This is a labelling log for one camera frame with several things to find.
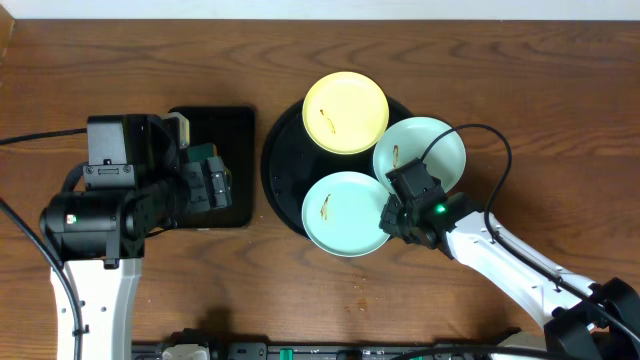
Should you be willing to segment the yellow green scrub sponge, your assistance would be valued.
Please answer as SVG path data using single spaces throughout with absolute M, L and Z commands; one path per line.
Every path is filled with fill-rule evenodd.
M 190 162 L 201 162 L 217 156 L 217 147 L 213 143 L 193 145 L 187 148 L 187 157 Z

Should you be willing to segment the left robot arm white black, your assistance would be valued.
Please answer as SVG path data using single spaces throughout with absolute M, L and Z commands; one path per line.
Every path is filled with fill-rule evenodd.
M 64 189 L 40 220 L 54 252 L 56 356 L 128 359 L 146 239 L 229 207 L 230 176 L 218 156 L 159 165 L 107 157 L 81 171 L 84 190 Z

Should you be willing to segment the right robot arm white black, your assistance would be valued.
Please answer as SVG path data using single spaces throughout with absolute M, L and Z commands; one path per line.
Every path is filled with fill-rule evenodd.
M 636 359 L 639 294 L 619 278 L 599 284 L 525 244 L 463 194 L 389 197 L 381 229 L 438 249 L 514 300 L 542 328 L 547 355 Z

